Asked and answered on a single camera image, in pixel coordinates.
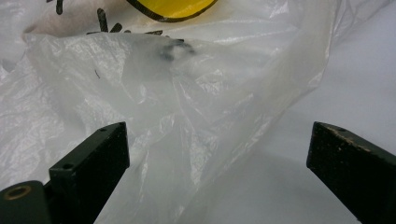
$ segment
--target translucent plastic sheet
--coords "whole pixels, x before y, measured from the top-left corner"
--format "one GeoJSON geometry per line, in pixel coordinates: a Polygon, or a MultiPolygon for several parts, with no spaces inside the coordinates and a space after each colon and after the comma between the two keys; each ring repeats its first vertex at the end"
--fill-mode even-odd
{"type": "Polygon", "coordinates": [[[47,181],[48,168],[93,131],[125,120],[136,137],[132,167],[98,223],[205,223],[219,176],[318,85],[335,24],[345,32],[351,22],[336,15],[360,15],[345,1],[224,0],[161,23],[133,7],[111,16],[118,5],[87,0],[64,2],[66,22],[55,4],[0,5],[11,21],[0,34],[0,187],[47,181]],[[86,35],[100,31],[98,6],[108,27],[135,34],[86,35]],[[84,24],[80,8],[92,13],[84,24]]]}

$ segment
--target white surface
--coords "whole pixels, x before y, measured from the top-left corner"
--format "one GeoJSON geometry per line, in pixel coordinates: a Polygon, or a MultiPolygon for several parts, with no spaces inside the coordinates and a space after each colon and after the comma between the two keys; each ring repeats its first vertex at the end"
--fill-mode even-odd
{"type": "Polygon", "coordinates": [[[315,120],[396,154],[396,3],[333,46],[320,87],[292,106],[228,179],[207,223],[359,223],[305,167],[315,120]]]}

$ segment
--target black clamp jaw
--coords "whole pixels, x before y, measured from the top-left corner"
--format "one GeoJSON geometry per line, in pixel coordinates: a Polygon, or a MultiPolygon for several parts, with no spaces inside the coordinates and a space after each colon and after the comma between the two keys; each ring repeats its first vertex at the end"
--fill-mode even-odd
{"type": "Polygon", "coordinates": [[[0,192],[0,223],[91,224],[130,166],[125,122],[99,129],[49,168],[50,182],[0,192]]]}
{"type": "Polygon", "coordinates": [[[361,223],[396,223],[394,155],[348,130],[315,122],[306,165],[361,223]]]}

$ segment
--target yellow object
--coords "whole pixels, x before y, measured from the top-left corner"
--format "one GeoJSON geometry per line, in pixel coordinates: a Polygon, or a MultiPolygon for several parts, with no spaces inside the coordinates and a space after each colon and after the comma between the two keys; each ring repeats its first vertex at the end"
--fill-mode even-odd
{"type": "Polygon", "coordinates": [[[155,21],[177,22],[191,19],[213,6],[217,0],[127,0],[155,21]]]}

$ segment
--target black speck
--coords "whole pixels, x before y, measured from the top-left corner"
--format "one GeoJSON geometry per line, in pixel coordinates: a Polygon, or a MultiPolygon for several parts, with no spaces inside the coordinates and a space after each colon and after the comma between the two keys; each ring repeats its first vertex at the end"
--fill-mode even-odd
{"type": "Polygon", "coordinates": [[[95,69],[95,74],[96,74],[96,76],[97,76],[98,78],[100,78],[99,75],[98,75],[98,72],[96,72],[96,69],[95,69]]]}

